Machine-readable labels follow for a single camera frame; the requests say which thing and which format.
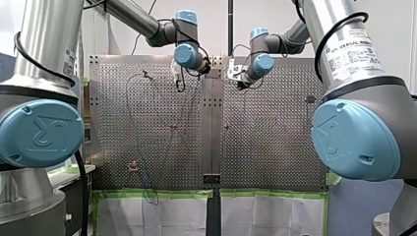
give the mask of metal bracket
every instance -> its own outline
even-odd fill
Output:
[[[220,174],[204,174],[205,184],[220,184]]]
[[[235,65],[235,59],[230,58],[229,67],[227,68],[226,77],[228,80],[243,81],[242,75],[248,69],[247,66]]]

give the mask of stainless steel panel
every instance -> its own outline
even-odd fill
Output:
[[[94,188],[203,187],[202,83],[186,76],[186,90],[177,92],[171,60],[166,56],[91,58]],[[144,71],[152,80],[144,77]],[[133,163],[138,170],[129,168]]]
[[[224,84],[221,186],[323,190],[327,169],[310,137],[322,84],[312,59],[275,60],[258,89]]]

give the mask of end effector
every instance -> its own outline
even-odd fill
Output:
[[[175,62],[187,69],[207,74],[210,70],[209,58],[199,52],[197,15],[193,11],[177,12],[175,20],[160,25],[157,33],[148,38],[148,44],[161,47],[176,43]]]
[[[253,29],[250,36],[251,63],[242,81],[238,83],[238,88],[247,89],[272,71],[274,60],[270,56],[271,53],[299,54],[304,50],[309,37],[307,27],[301,21],[283,35],[269,34],[266,28]]]

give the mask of vertical metal post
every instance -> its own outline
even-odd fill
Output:
[[[233,0],[229,0],[228,6],[228,56],[233,53]]]

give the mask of metal rod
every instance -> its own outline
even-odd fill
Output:
[[[233,53],[233,0],[229,0],[228,6],[228,55]]]
[[[107,0],[106,7],[112,16],[146,38],[158,32],[159,21],[132,0]]]

